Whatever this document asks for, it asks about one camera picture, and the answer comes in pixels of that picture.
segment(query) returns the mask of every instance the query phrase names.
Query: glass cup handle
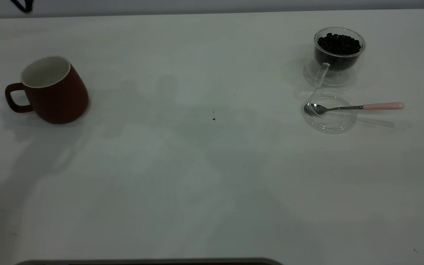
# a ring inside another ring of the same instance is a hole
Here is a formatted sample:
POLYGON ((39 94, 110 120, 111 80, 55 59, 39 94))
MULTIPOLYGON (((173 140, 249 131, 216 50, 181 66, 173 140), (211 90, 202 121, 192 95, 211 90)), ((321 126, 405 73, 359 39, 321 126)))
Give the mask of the glass cup handle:
POLYGON ((313 82, 313 86, 316 88, 321 88, 323 84, 323 79, 325 78, 326 73, 328 72, 328 69, 330 68, 329 63, 323 63, 320 66, 320 69, 318 69, 318 73, 315 77, 315 81, 313 82))

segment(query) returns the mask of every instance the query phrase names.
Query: pink spoon handle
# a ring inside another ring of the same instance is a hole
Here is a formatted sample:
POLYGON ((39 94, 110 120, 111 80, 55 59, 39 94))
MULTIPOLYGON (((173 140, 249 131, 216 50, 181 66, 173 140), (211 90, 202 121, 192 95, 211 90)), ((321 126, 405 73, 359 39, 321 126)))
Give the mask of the pink spoon handle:
POLYGON ((376 110, 376 109, 403 109, 405 105, 402 102, 389 102, 389 103, 378 103, 378 104, 365 104, 362 105, 362 109, 365 110, 376 110))

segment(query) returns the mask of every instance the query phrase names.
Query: table surface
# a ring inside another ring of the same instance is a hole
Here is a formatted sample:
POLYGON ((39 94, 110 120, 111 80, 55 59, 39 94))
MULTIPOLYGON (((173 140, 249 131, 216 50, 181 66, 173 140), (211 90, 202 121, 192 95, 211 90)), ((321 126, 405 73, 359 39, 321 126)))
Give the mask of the table surface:
POLYGON ((0 20, 0 264, 233 257, 424 264, 424 10, 0 20), (330 25, 367 41, 346 95, 404 110, 305 123, 330 25), (62 126, 3 95, 49 55, 91 98, 62 126))

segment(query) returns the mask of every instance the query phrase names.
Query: spoon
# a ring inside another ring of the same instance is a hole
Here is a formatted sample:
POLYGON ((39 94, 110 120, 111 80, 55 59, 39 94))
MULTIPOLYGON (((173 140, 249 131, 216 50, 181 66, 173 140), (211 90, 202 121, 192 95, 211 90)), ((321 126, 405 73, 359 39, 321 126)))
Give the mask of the spoon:
POLYGON ((364 104, 361 106, 348 106, 348 107, 332 107, 327 109, 319 104, 308 103, 305 105, 305 112, 310 115, 321 115, 330 110, 340 110, 340 109, 363 109, 363 110, 377 110, 377 109, 403 109, 405 105, 402 102, 390 102, 390 103, 376 103, 376 104, 364 104))

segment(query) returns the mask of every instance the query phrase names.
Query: wall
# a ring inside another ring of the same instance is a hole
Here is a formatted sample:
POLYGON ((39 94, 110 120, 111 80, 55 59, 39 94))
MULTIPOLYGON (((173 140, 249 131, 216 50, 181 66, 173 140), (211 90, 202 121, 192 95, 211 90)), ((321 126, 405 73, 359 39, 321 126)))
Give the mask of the wall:
MULTIPOLYGON (((30 17, 424 8, 424 0, 34 0, 30 17)), ((0 17, 24 17, 0 0, 0 17)))

